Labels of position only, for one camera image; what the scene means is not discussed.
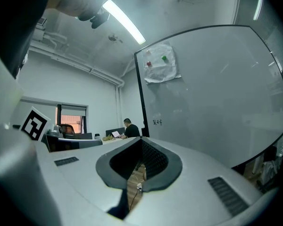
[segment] ceiling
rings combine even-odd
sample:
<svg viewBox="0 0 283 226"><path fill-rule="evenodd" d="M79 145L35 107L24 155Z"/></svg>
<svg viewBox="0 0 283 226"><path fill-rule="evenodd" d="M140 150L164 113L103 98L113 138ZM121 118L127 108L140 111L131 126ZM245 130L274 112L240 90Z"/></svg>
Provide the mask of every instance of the ceiling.
<svg viewBox="0 0 283 226"><path fill-rule="evenodd" d="M188 29L215 24L232 24L237 0L113 0L140 30L146 42L139 45L113 17L97 29L89 21L48 9L46 31L67 37L68 46L56 52L122 76L134 66L133 54L166 36ZM116 41L109 40L114 36Z"/></svg>

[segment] ceiling fixture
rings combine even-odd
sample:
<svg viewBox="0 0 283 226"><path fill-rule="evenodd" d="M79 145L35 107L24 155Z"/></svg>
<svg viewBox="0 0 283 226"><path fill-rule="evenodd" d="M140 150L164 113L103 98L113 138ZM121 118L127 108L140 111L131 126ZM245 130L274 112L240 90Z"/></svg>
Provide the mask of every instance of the ceiling fixture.
<svg viewBox="0 0 283 226"><path fill-rule="evenodd" d="M128 16L112 0L106 1L103 4L103 8L115 17L139 44L143 44L146 41L134 23L132 23Z"/></svg>
<svg viewBox="0 0 283 226"><path fill-rule="evenodd" d="M257 9L256 9L256 12L255 12L255 15L254 15L254 20L257 20L258 17L259 17L262 4L263 4L263 0L258 0L258 5L257 5Z"/></svg>

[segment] whiteboard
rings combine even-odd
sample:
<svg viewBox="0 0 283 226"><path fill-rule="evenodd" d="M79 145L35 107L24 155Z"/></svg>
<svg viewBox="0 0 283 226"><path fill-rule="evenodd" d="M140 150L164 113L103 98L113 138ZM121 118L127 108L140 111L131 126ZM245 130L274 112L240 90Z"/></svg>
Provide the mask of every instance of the whiteboard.
<svg viewBox="0 0 283 226"><path fill-rule="evenodd" d="M271 52L247 26L212 26L169 37L181 78L147 85L136 52L151 138L239 165L283 134L283 79Z"/></svg>

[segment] whiteboard frame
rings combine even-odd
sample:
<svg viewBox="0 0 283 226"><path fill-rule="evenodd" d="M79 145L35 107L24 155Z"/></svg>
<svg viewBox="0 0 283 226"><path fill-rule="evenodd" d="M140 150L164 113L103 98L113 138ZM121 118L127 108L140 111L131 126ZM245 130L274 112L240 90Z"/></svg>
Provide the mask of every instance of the whiteboard frame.
<svg viewBox="0 0 283 226"><path fill-rule="evenodd" d="M142 115L143 115L143 120L144 120L144 125L145 125L145 129L146 129L146 132L148 133L149 137L150 137L150 132L149 132L149 127L148 127L148 120L147 120L147 114L146 114L146 107L145 107L145 101L144 101L144 97L143 97L143 92L142 92L142 81L141 81L141 76L140 76L140 70L139 70L139 67L138 67L138 61L137 61L137 54L142 52L144 49L150 47L150 46L153 46L157 43L160 43L164 40L167 40L169 38L172 38L172 37L175 37L177 35L180 35L180 34L183 34L183 33L186 33L186 32L192 32L192 31L195 31L195 30L199 30L199 29L206 29L206 28L213 28L213 27L247 27L247 28L250 28L259 38L260 40L263 42L263 44L266 46L266 48L268 49L268 51L270 52L270 54L272 55L273 59L276 61L276 64L277 64L277 67L280 71L280 74L282 76L282 81L283 81L283 71L280 70L280 67L277 63L277 60L275 59L272 51L269 49L269 47L264 43L264 41L261 39L261 37L256 33L256 31L254 31L252 29L252 27L248 26L248 25L234 25L234 24L225 24L225 25L212 25L212 26L205 26L205 27L199 27L199 28L195 28L195 29L189 29L189 30L185 30L185 31L182 31L182 32L178 32L178 33L175 33L173 35L170 35L168 37L165 37L163 39L160 39L150 45L147 45L145 47L143 47L142 49L138 50L137 52L134 53L134 61L135 61L135 67L136 67L136 73L137 73L137 81L138 81L138 87L139 87L139 91L140 91L140 96L141 96L141 108L142 108ZM257 158L258 156L260 156L261 154L263 154L270 146L274 145L281 137L283 136L283 133L272 143L270 144L265 150L263 150L262 152L260 152L259 154L257 154L256 156L248 159L247 161L241 163L240 165L242 164L246 164L250 161L252 161L253 159Z"/></svg>

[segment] window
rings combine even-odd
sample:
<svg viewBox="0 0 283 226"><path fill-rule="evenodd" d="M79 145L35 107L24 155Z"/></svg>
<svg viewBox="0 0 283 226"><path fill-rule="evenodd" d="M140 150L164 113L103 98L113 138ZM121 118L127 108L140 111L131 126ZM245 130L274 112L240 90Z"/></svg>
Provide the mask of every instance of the window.
<svg viewBox="0 0 283 226"><path fill-rule="evenodd" d="M57 124L70 125L73 127L75 133L87 133L86 107L58 105L56 108Z"/></svg>

